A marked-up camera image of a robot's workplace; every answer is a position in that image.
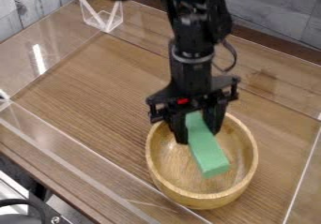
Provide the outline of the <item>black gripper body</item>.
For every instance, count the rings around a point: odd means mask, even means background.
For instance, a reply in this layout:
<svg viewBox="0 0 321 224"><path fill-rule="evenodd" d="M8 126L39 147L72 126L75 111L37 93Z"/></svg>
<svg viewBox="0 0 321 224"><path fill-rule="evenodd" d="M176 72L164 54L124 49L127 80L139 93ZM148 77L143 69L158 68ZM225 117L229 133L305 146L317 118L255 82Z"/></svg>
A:
<svg viewBox="0 0 321 224"><path fill-rule="evenodd" d="M170 112L180 111L184 115L203 111L210 102L225 98L227 102L238 99L237 75L211 75L213 53L203 57L183 57L170 46L170 82L167 86L147 97L150 106L150 121L170 122ZM176 104L176 100L187 98L190 102Z"/></svg>

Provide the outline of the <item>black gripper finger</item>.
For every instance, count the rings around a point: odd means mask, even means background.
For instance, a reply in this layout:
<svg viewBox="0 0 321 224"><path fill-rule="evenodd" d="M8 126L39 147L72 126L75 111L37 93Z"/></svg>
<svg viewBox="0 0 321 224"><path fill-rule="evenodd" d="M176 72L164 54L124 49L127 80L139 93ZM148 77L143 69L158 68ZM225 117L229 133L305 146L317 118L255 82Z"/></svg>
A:
<svg viewBox="0 0 321 224"><path fill-rule="evenodd" d="M203 109L203 120L213 134L221 131L227 105L227 100L225 98L218 98L210 102Z"/></svg>
<svg viewBox="0 0 321 224"><path fill-rule="evenodd" d="M180 144L188 143L188 131L186 128L186 115L176 110L170 112L170 131L175 141Z"/></svg>

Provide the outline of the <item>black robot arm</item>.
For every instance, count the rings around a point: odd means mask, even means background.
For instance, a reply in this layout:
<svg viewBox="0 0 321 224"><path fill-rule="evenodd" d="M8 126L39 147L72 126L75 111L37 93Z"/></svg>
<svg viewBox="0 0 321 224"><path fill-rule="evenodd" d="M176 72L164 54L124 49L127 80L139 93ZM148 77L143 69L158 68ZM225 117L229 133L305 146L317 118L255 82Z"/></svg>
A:
<svg viewBox="0 0 321 224"><path fill-rule="evenodd" d="M229 103L238 99L241 77L226 67L214 76L214 46L229 51L231 15L226 0L160 0L167 11L172 38L168 44L170 82L150 95L150 120L170 126L175 141L186 144L191 132L187 115L199 112L211 133L221 131Z"/></svg>

